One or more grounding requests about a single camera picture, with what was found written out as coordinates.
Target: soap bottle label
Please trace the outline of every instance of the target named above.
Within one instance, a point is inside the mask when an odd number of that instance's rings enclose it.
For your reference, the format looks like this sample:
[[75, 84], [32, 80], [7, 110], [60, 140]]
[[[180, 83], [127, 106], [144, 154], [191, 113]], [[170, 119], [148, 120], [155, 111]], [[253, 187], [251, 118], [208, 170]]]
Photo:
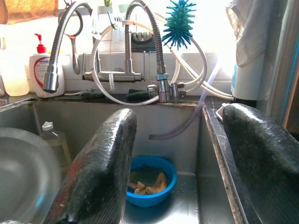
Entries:
[[40, 87], [43, 87], [43, 81], [45, 78], [45, 73], [47, 72], [49, 60], [50, 57], [42, 57], [38, 59], [34, 65], [34, 76]]

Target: red pump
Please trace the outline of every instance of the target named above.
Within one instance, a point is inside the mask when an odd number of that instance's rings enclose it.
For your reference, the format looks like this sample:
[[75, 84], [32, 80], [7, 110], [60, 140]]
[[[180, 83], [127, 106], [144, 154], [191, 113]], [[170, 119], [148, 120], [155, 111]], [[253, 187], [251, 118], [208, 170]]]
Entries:
[[38, 37], [39, 45], [36, 47], [37, 52], [39, 54], [43, 54], [47, 52], [47, 48], [42, 44], [42, 35], [41, 34], [35, 34]]

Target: stainless steel sink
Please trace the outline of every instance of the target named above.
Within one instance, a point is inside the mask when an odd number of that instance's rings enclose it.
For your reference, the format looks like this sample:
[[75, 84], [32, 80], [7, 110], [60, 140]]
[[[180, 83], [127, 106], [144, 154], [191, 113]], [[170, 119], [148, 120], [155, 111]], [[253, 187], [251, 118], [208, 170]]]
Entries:
[[[0, 109], [0, 126], [40, 134], [41, 124], [53, 121], [66, 135], [71, 156], [84, 147], [101, 123], [123, 105], [71, 101], [26, 101]], [[149, 140], [185, 121], [191, 105], [132, 107], [137, 114], [133, 156], [157, 155], [170, 160], [178, 182], [170, 197], [151, 208], [127, 203], [124, 224], [234, 224], [218, 162], [204, 119], [199, 117], [181, 135], [164, 141]]]

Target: white bottle cap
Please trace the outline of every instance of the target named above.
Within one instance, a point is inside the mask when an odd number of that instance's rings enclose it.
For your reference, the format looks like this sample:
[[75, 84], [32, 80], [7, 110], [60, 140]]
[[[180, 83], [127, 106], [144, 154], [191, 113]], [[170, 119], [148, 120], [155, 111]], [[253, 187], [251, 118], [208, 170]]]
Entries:
[[43, 131], [48, 131], [53, 129], [53, 122], [46, 121], [42, 126]]

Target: faucet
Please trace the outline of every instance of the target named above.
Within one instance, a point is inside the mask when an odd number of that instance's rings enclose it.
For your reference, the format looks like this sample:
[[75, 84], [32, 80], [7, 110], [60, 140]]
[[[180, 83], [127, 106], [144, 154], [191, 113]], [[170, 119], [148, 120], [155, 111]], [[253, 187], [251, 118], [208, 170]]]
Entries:
[[[157, 58], [157, 86], [150, 85], [148, 90], [151, 92], [157, 91], [160, 103], [167, 103], [170, 101], [170, 85], [168, 74], [166, 73], [166, 68], [163, 58], [163, 48], [160, 36], [159, 26], [156, 21], [156, 17], [142, 0], [134, 0], [131, 2], [127, 9], [126, 20], [130, 20], [133, 9], [136, 6], [140, 6], [147, 13], [152, 29], [153, 38]], [[131, 55], [131, 31], [129, 30], [129, 25], [125, 26], [125, 50], [126, 50], [126, 71], [132, 72], [132, 55]]]
[[[43, 90], [46, 92], [54, 93], [58, 89], [57, 60], [58, 60], [61, 40], [70, 16], [78, 7], [82, 7], [82, 6], [88, 9], [90, 15], [92, 14], [92, 8], [88, 5], [87, 2], [75, 1], [71, 3], [70, 6], [66, 9], [65, 13], [63, 14], [59, 22], [59, 25], [56, 30], [53, 46], [52, 46], [49, 65], [47, 67], [47, 72], [45, 73], [45, 78], [44, 78]], [[180, 87], [182, 85], [177, 85], [177, 84], [170, 85], [169, 83], [168, 74], [166, 73], [166, 68], [164, 64], [160, 30], [155, 15], [153, 14], [149, 6], [146, 5], [142, 0], [134, 0], [131, 2], [131, 4], [127, 9], [126, 20], [130, 20], [132, 11], [136, 6], [142, 7], [143, 10], [147, 13], [153, 29], [153, 39], [154, 39], [156, 58], [157, 58], [157, 85], [149, 85], [148, 91], [151, 93], [157, 92], [160, 103], [170, 102], [171, 92], [174, 97], [174, 100], [178, 101], [178, 97], [179, 97], [178, 86]], [[126, 24], [125, 25], [125, 71], [117, 71], [117, 72], [101, 71], [99, 54], [98, 52], [96, 53], [96, 69], [97, 69], [97, 76], [100, 81], [109, 82], [109, 76], [111, 73], [113, 73], [114, 75], [115, 82], [134, 83], [136, 81], [144, 80], [143, 75], [141, 73], [133, 72], [131, 35], [132, 33], [129, 29], [129, 25]], [[91, 72], [85, 72], [82, 78], [84, 80], [93, 81]]]
[[[65, 13], [63, 14], [56, 30], [56, 34], [52, 46], [52, 52], [49, 60], [49, 65], [47, 67], [47, 72], [45, 73], [43, 90], [46, 92], [54, 93], [58, 89], [57, 61], [58, 61], [61, 40], [63, 38], [64, 31], [69, 21], [69, 18], [78, 7], [85, 7], [87, 8], [89, 14], [90, 15], [92, 14], [93, 10], [89, 6], [89, 4], [87, 2], [81, 2], [81, 1], [75, 1], [71, 3], [70, 6], [66, 9]], [[115, 82], [136, 82], [136, 81], [144, 80], [143, 75], [141, 73], [134, 73], [132, 70], [130, 70], [130, 72], [101, 71], [98, 52], [96, 53], [96, 69], [100, 81], [104, 81], [104, 82], [109, 82], [109, 76], [111, 73], [114, 74]], [[90, 73], [83, 75], [82, 78], [85, 80], [93, 81]]]
[[52, 45], [52, 51], [51, 56], [49, 60], [49, 65], [47, 67], [47, 72], [45, 73], [44, 83], [43, 83], [43, 90], [49, 93], [54, 93], [58, 89], [58, 74], [57, 74], [57, 61], [58, 61], [58, 55], [60, 50], [61, 41], [64, 35], [64, 31], [67, 25], [67, 22], [69, 21], [71, 15], [73, 12], [80, 6], [84, 6], [87, 8], [89, 14], [92, 14], [92, 8], [87, 4], [86, 2], [73, 2], [65, 11], [63, 14], [59, 25], [56, 30], [54, 42]]

